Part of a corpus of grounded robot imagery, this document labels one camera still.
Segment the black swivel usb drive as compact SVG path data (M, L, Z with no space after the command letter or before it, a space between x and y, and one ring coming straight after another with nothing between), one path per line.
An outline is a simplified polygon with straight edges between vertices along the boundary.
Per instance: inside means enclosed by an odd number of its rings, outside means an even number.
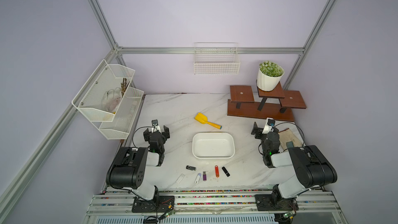
M196 171L197 168L192 166L186 166L186 169L190 171Z

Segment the red usb drive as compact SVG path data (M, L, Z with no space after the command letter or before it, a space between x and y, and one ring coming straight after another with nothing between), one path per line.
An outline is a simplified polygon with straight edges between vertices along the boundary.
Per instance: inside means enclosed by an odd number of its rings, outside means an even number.
M216 175L216 178L219 178L219 167L218 166L215 166L215 175Z

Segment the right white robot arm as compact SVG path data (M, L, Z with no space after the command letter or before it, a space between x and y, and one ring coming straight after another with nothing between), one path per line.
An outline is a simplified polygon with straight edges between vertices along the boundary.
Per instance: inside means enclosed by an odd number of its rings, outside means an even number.
M251 134L260 140L264 164L270 168L293 167L294 175L273 187L272 201L293 200L313 187L323 187L337 181L337 172L315 145L290 147L280 152L280 135L275 120L263 128L254 123Z

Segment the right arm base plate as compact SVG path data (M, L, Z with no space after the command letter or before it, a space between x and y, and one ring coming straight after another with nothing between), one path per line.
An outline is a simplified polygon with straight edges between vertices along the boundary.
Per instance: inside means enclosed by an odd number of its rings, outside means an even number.
M280 196L255 195L258 211L297 211L299 209L296 199L284 199Z

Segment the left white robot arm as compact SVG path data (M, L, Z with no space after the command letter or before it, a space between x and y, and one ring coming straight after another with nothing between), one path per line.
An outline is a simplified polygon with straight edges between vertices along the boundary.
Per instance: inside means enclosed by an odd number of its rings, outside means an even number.
M157 123L143 132L148 147L121 147L106 175L109 187L132 192L138 198L151 201L158 195L158 189L144 180L147 167L160 167L165 157L165 143L170 138L170 130L161 130Z

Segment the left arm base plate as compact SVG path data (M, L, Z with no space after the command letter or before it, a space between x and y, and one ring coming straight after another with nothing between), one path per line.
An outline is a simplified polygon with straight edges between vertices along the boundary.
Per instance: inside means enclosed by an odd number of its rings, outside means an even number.
M167 213L174 209L174 196L154 196L152 200L135 197L132 205L133 213Z

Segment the black capped usb drive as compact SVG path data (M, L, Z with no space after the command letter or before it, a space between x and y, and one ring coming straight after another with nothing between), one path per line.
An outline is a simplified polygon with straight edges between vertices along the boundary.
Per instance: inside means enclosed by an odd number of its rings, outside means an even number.
M228 172L228 170L225 167L222 167L222 170L227 177L230 177L230 173Z

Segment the white lilac usb drive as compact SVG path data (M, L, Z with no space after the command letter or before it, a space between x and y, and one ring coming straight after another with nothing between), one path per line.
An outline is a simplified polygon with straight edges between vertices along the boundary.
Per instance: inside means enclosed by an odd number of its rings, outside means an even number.
M194 183L195 183L195 184L198 184L199 181L200 181L200 179L201 179L201 177L202 177L202 174L201 174L201 173L198 173L197 176L196 176L196 178L195 178Z

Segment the clear white usb drive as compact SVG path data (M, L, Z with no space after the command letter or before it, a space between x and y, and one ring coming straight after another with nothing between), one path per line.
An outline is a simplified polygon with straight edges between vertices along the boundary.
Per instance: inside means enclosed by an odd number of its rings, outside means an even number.
M185 175L184 174L180 174L180 176L176 180L176 183L180 184L184 178L185 178Z

